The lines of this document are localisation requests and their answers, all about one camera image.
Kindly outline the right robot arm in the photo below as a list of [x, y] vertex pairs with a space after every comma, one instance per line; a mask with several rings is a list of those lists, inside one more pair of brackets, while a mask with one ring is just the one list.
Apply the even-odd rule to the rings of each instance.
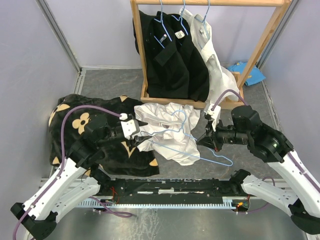
[[249, 105], [231, 111], [232, 125], [224, 126], [221, 107], [211, 104], [207, 114], [210, 123], [209, 139], [215, 151], [223, 144], [246, 145], [255, 157], [274, 169], [289, 185], [285, 191], [248, 174], [229, 183], [236, 196], [244, 192], [263, 199], [285, 212], [305, 233], [320, 233], [320, 184], [300, 160], [292, 143], [280, 131], [262, 122], [259, 113]]

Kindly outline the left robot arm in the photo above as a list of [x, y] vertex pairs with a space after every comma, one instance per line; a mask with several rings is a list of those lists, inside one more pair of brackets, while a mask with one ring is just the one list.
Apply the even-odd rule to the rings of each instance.
[[98, 166], [98, 159], [105, 156], [98, 148], [98, 141], [125, 142], [130, 149], [151, 138], [151, 134], [139, 135], [146, 123], [131, 114], [119, 115], [119, 125], [112, 128], [104, 116], [89, 122], [85, 131], [68, 154], [62, 154], [62, 162], [49, 180], [24, 203], [15, 203], [11, 212], [34, 240], [44, 240], [56, 228], [57, 223], [85, 199], [106, 195], [111, 187], [123, 187], [125, 179], [111, 179]]

